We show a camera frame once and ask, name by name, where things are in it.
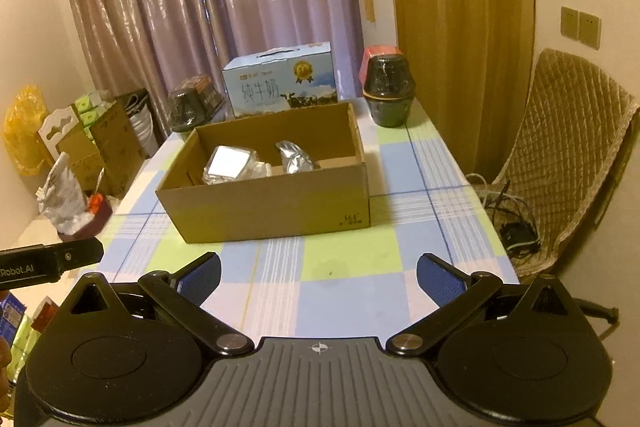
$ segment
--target foil-wrapped package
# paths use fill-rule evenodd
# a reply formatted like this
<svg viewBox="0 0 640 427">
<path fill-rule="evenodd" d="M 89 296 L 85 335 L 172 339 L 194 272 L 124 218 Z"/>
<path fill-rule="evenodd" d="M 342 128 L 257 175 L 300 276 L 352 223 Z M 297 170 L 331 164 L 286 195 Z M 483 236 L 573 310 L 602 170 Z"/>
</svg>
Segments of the foil-wrapped package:
<svg viewBox="0 0 640 427">
<path fill-rule="evenodd" d="M 271 175 L 271 165 L 261 162 L 254 150 L 218 146 L 214 149 L 202 174 L 202 181 L 215 185 Z"/>
<path fill-rule="evenodd" d="M 282 167 L 287 174 L 296 172 L 309 172 L 319 169 L 320 166 L 314 162 L 309 155 L 293 142 L 283 140 L 276 143 L 282 157 Z"/>
</svg>

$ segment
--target cardboard box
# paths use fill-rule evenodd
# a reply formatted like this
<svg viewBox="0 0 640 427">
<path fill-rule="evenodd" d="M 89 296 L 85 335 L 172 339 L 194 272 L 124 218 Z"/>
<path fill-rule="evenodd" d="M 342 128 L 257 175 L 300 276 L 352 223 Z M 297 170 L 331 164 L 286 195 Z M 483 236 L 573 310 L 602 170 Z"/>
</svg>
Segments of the cardboard box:
<svg viewBox="0 0 640 427">
<path fill-rule="evenodd" d="M 321 168 L 284 174 L 275 143 L 290 140 Z M 215 147 L 257 151 L 273 176 L 206 185 Z M 187 243 L 217 243 L 369 226 L 367 168 L 349 103 L 300 108 L 197 127 L 156 195 Z"/>
<path fill-rule="evenodd" d="M 329 42 L 234 58 L 222 74 L 238 117 L 338 102 Z"/>
<path fill-rule="evenodd" d="M 123 198 L 142 167 L 145 153 L 122 105 L 113 104 L 91 126 L 91 133 L 95 143 L 84 132 L 76 132 L 63 137 L 58 150 L 69 155 L 82 190 L 95 189 L 104 167 L 100 192 Z"/>
</svg>

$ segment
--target table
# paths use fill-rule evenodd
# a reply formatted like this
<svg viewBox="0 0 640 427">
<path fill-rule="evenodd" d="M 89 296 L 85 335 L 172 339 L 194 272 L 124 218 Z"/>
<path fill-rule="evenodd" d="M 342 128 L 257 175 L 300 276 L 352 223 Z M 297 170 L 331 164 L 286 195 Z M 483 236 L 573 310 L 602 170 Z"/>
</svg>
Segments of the table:
<svg viewBox="0 0 640 427">
<path fill-rule="evenodd" d="M 373 123 L 364 100 L 353 103 L 369 175 L 370 229 L 187 245 L 155 195 L 183 143 L 174 134 L 100 234 L 105 255 L 98 270 L 111 282 L 130 282 L 215 251 L 222 282 L 202 307 L 256 344 L 262 336 L 369 335 L 384 344 L 437 308 L 415 279 L 427 251 L 467 273 L 486 270 L 517 283 L 475 191 L 420 105 L 405 127 L 388 129 Z"/>
</svg>

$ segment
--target box handle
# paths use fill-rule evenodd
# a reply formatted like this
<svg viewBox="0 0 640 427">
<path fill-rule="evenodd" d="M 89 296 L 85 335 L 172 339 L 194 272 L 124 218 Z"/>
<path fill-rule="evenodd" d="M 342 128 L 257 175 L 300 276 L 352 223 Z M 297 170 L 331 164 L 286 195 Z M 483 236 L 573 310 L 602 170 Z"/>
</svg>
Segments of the box handle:
<svg viewBox="0 0 640 427">
<path fill-rule="evenodd" d="M 264 53 L 262 55 L 258 55 L 258 58 L 263 58 L 263 57 L 271 57 L 271 55 L 278 55 L 281 53 L 290 53 L 290 52 L 296 52 L 299 51 L 300 48 L 277 48 L 276 50 L 269 50 L 267 53 Z"/>
</svg>

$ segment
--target white label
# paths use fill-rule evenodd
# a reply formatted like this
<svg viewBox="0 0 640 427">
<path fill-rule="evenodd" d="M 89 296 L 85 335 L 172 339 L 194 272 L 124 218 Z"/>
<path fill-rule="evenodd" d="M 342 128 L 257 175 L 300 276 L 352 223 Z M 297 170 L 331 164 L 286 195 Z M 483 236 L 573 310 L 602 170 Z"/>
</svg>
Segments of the white label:
<svg viewBox="0 0 640 427">
<path fill-rule="evenodd" d="M 250 153 L 232 147 L 218 147 L 207 173 L 209 176 L 237 178 L 249 162 Z"/>
<path fill-rule="evenodd" d="M 20 320 L 22 319 L 22 315 L 20 312 L 16 310 L 11 304 L 7 304 L 4 307 L 4 318 L 11 324 L 14 328 L 20 326 Z"/>
</svg>

